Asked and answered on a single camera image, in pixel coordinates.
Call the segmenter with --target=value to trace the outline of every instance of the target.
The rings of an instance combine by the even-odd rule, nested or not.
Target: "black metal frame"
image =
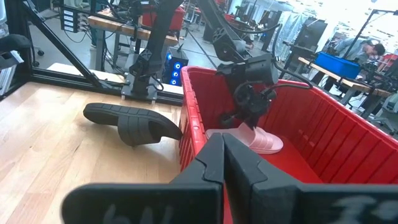
[[[347,52],[344,54],[343,58],[347,58],[349,52],[351,51],[351,49],[354,47],[355,42],[359,39],[359,37],[361,36],[363,30],[365,30],[366,26],[369,24],[369,21],[371,20],[372,16],[375,14],[378,14],[379,12],[385,12],[387,13],[393,13],[395,16],[398,16],[398,10],[396,11],[389,11],[389,10],[381,10],[381,9],[373,9],[371,14],[369,15],[368,19],[366,20],[366,22],[363,24],[362,28],[359,30],[358,34],[356,35],[356,37],[354,38],[353,43],[350,45],[350,47],[348,48]]]
[[[104,93],[108,95],[121,96],[123,83],[100,80],[76,57],[75,54],[73,54],[73,52],[51,31],[51,29],[47,27],[42,18],[40,18],[35,11],[28,4],[26,4],[26,0],[5,0],[5,4],[7,12],[7,24],[9,26],[10,34],[20,34],[29,37],[30,30],[27,21],[31,21],[33,25],[35,25],[83,75],[81,77],[68,73],[34,68],[32,66],[31,50],[22,50],[20,54],[25,62],[18,65],[12,81],[13,88],[7,92],[7,95],[11,94],[13,91],[17,90],[20,86],[27,82],[39,82],[75,88],[79,90]],[[95,4],[91,6],[91,10],[95,10]],[[70,8],[68,6],[64,6],[64,8],[91,14],[91,12]],[[95,13],[95,16],[111,21],[121,22],[119,19],[97,13]],[[181,105],[182,95],[177,93],[159,92],[156,102],[170,105]]]

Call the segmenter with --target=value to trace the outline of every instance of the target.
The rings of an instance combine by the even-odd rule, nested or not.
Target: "red plastic bin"
[[[224,77],[214,70],[183,67],[180,166],[184,170],[206,143],[205,131],[234,108]],[[280,83],[293,83],[280,80]],[[305,183],[397,184],[398,141],[314,88],[278,88],[258,126],[279,136],[284,148],[263,155]],[[226,203],[224,223],[231,223]]]
[[[172,19],[172,23],[170,24],[169,30],[181,30],[182,23],[184,21],[184,14],[185,11],[182,9],[181,6],[179,6],[174,12],[174,16]],[[151,13],[146,12],[144,13],[144,15],[142,15],[142,24],[145,26],[152,27],[152,23],[155,22],[155,18],[156,18],[156,12],[153,12],[152,15]]]

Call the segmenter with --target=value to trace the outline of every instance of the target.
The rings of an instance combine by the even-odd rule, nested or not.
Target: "lab floor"
[[[95,69],[96,51],[90,50],[91,40],[88,35],[85,35],[84,32],[79,32],[77,34],[68,32],[66,34],[63,30],[61,30],[60,20],[58,17],[46,20],[45,23],[55,34],[58,35],[58,38],[63,43],[65,43],[65,45],[78,57],[78,59],[80,59],[83,62],[83,64],[85,64],[90,69]],[[189,58],[189,65],[215,69],[216,66],[222,63],[222,61],[220,61],[217,58],[213,45],[203,40],[202,37],[203,37],[204,28],[205,28],[204,26],[199,26],[196,24],[190,26],[192,35],[196,38],[196,40],[201,45],[203,50],[208,54],[208,57],[204,54],[202,49],[195,42],[194,38],[192,38],[190,34],[188,34],[187,37],[180,39],[179,45],[182,45],[182,49],[184,49],[185,54]],[[36,61],[40,63],[39,68],[46,69],[49,66],[51,66],[53,63],[64,63],[67,65],[71,65],[68,59],[66,59],[65,56],[63,56],[62,53],[57,48],[55,48],[55,46],[43,35],[43,33],[41,33],[41,31],[39,31],[38,28],[36,28],[36,26],[33,25],[30,26],[30,33],[32,35],[32,40],[34,45],[36,47],[41,48],[41,50],[43,50],[45,53],[43,56],[38,56],[37,54],[35,55]],[[108,37],[106,39],[108,50],[110,52],[113,52],[115,35],[111,34],[112,33],[107,32],[105,36]],[[182,30],[181,36],[184,35],[185,35],[185,30]],[[129,37],[121,35],[120,42],[125,44],[130,44]],[[147,43],[146,41],[142,41],[141,47],[145,47],[146,43]],[[261,51],[261,47],[262,47],[261,42],[257,40],[254,41],[254,48],[250,50],[251,55],[258,56],[263,54],[264,52]],[[121,51],[129,53],[129,48],[122,47]],[[121,68],[125,67],[128,68],[130,62],[126,64],[126,60],[127,57],[119,56],[117,65]],[[106,72],[111,72],[111,73],[114,72],[114,70],[111,68],[108,62],[105,62],[104,67]],[[311,75],[314,75],[313,72],[310,72],[308,76],[310,77]],[[332,88],[331,93],[336,95],[340,94],[335,87]],[[350,103],[354,107],[359,107],[363,102],[363,100],[364,98],[357,97],[353,98],[353,100]],[[398,127],[398,122],[393,122],[393,123],[394,126]],[[389,132],[389,130],[387,130],[385,127],[380,127],[377,124],[376,126],[378,128],[381,128],[383,131],[387,133]]]

